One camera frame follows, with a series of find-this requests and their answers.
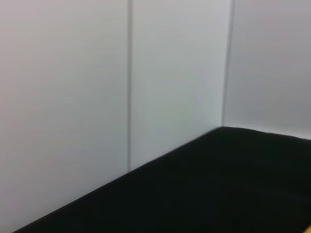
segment black fabric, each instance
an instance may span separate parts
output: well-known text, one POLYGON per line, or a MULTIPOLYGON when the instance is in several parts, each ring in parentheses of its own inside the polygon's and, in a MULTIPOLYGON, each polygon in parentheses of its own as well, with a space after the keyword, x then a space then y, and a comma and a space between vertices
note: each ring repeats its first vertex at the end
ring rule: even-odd
POLYGON ((216 129, 17 233, 302 233, 311 142, 216 129))

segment vertical line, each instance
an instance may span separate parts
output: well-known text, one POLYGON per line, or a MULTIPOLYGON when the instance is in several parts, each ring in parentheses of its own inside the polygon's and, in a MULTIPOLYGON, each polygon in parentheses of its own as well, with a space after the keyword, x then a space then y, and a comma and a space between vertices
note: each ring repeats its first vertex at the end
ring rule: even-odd
POLYGON ((127 5, 127 171, 131 171, 133 0, 127 5))
POLYGON ((235 14, 235 0, 231 0, 226 62, 225 62, 225 78, 224 78, 223 106, 222 106, 222 126, 225 125, 225 107, 226 107, 226 99, 227 99, 227 91, 228 91, 228 80, 229 80, 228 76, 229 76, 229 65, 230 65, 229 63, 230 63, 230 55, 231 55, 234 14, 235 14))

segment black surface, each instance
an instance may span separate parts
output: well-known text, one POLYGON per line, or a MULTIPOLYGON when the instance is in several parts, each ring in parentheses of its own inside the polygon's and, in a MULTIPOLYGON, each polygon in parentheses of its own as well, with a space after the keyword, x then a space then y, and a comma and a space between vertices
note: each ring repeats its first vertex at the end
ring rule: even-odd
POLYGON ((219 128, 17 233, 302 233, 311 142, 219 128))

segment yellow object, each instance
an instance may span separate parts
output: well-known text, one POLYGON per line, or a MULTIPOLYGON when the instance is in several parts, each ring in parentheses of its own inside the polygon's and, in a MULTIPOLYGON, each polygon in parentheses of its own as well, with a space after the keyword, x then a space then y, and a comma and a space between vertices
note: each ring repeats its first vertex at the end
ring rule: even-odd
POLYGON ((304 233, 311 233, 311 227, 309 227, 308 229, 306 229, 306 231, 304 233))

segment white wall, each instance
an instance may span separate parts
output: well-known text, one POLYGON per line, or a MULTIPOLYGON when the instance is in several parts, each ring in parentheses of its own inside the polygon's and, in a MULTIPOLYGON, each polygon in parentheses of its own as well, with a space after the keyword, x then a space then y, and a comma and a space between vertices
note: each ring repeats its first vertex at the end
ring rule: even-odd
POLYGON ((0 2, 0 232, 126 172, 127 2, 0 2))
POLYGON ((311 1, 236 0, 225 125, 311 138, 311 1))
POLYGON ((230 0, 133 0, 131 168, 221 125, 230 0))

